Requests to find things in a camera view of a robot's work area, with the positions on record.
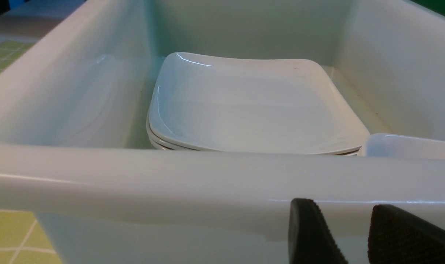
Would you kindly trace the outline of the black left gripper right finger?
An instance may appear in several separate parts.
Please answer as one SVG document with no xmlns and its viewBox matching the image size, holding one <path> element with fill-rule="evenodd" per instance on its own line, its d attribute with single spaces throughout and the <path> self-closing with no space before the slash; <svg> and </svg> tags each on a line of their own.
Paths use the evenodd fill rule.
<svg viewBox="0 0 445 264">
<path fill-rule="evenodd" d="M 445 264 L 445 230 L 394 205 L 373 207 L 371 264 Z"/>
</svg>

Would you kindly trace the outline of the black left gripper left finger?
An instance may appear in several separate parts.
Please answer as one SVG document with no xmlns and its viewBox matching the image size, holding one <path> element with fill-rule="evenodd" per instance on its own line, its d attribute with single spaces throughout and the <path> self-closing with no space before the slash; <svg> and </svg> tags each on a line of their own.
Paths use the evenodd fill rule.
<svg viewBox="0 0 445 264">
<path fill-rule="evenodd" d="M 290 264 L 347 264 L 319 206 L 312 199 L 291 201 L 288 221 Z"/>
</svg>

